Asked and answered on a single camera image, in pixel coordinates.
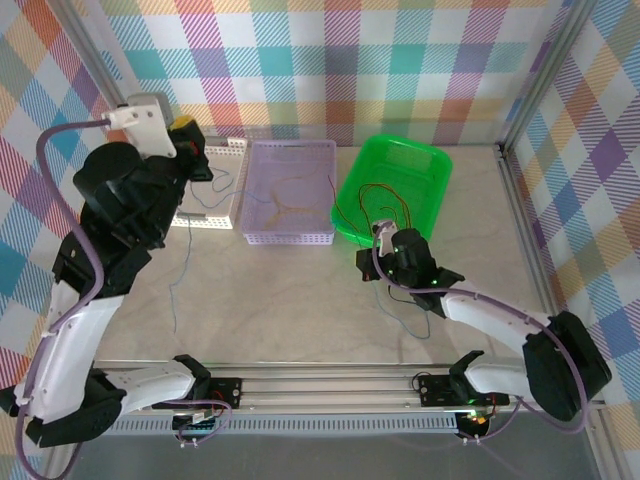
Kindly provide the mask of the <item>green plastic mesh basket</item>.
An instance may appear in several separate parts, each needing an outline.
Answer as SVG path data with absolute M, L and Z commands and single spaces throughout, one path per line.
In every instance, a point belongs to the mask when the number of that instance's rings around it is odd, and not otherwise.
M 453 163 L 444 151 L 398 136 L 365 141 L 339 188 L 331 221 L 347 241 L 372 245 L 372 225 L 383 219 L 432 236 Z

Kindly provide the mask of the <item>white perforated plastic basket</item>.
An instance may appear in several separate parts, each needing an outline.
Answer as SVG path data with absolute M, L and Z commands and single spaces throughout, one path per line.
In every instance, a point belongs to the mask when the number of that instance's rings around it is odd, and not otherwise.
M 214 178 L 187 184 L 172 227 L 233 229 L 248 170 L 247 150 L 243 138 L 206 138 L 205 155 Z

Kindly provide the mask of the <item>purple perforated plastic basket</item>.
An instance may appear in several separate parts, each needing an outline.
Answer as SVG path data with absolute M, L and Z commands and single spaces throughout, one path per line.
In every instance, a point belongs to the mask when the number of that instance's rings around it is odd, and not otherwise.
M 337 180 L 330 140 L 254 141 L 242 201 L 241 232 L 248 244 L 324 246 Z

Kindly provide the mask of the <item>controller board with orange part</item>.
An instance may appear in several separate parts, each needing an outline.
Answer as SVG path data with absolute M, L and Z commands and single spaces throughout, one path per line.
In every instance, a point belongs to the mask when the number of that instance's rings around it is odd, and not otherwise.
M 457 436 L 461 438 L 484 437 L 488 434 L 494 414 L 490 412 L 469 411 L 455 414 Z

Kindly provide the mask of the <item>green controller circuit board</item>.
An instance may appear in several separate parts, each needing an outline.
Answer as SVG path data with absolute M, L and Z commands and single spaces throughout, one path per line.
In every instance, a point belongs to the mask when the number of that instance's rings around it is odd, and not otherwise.
M 209 434 L 218 426 L 218 418 L 222 411 L 211 409 L 205 411 L 193 411 L 174 415 L 171 421 L 171 429 L 176 436 L 184 438 L 199 438 Z

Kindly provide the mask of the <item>aluminium side rail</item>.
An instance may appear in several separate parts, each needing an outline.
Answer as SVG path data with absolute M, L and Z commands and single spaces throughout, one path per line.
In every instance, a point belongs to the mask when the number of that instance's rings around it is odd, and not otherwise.
M 524 197 L 520 192 L 510 156 L 501 143 L 496 143 L 493 147 L 498 173 L 515 223 L 518 244 L 524 257 L 525 270 L 533 286 L 535 296 L 543 310 L 550 314 L 558 314 L 562 308 L 557 302 L 547 277 L 537 238 L 527 215 Z

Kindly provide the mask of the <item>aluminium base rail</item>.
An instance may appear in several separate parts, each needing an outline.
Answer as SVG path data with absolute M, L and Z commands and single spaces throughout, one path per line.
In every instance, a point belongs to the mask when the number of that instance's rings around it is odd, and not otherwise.
M 422 407 L 413 380 L 420 375 L 448 375 L 446 364 L 278 364 L 200 366 L 189 360 L 166 362 L 98 362 L 89 371 L 105 385 L 125 391 L 122 414 L 142 410 L 171 410 L 176 414 L 197 409 L 154 409 L 153 404 L 184 397 L 197 379 L 242 379 L 240 414 L 369 414 L 433 411 L 470 411 L 482 406 Z

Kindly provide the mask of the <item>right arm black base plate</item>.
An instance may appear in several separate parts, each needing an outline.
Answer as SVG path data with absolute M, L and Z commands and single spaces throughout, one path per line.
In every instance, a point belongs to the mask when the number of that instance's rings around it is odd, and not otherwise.
M 511 400 L 502 393 L 459 393 L 448 375 L 420 375 L 413 380 L 422 407 L 508 406 Z

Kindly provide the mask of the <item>aluminium frame post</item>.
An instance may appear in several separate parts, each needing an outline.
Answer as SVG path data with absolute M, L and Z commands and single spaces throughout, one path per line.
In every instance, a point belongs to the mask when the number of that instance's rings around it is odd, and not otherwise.
M 562 0 L 545 40 L 507 115 L 496 150 L 507 159 L 532 120 L 544 94 L 576 42 L 598 0 Z
M 49 4 L 107 103 L 112 107 L 124 104 L 125 97 L 118 88 L 115 78 L 109 72 L 107 64 L 94 45 L 71 0 L 49 0 Z

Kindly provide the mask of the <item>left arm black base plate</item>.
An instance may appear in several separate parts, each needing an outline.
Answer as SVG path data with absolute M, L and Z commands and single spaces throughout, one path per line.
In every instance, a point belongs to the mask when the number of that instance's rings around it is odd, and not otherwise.
M 152 405 L 154 409 L 220 408 L 219 402 L 232 409 L 240 406 L 242 379 L 238 377 L 211 377 L 197 379 L 188 393 L 177 399 L 165 400 Z

